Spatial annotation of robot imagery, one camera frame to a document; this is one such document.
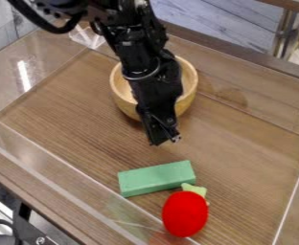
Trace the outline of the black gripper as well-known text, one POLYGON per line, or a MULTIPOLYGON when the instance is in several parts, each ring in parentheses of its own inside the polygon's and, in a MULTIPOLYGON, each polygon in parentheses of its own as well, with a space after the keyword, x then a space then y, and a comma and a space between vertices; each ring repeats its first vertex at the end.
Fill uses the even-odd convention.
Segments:
POLYGON ((170 51, 158 54, 127 52, 121 55, 121 73, 132 87, 136 114, 150 145, 180 139, 175 103, 183 95, 182 67, 170 51))

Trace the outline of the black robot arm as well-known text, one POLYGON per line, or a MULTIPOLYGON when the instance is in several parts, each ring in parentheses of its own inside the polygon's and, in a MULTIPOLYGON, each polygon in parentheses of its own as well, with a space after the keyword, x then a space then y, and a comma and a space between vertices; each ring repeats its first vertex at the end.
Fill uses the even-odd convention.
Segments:
POLYGON ((151 145, 178 141, 175 104, 183 95, 182 67, 166 48, 166 27, 150 0, 35 0, 53 16, 80 15, 121 62, 151 145))

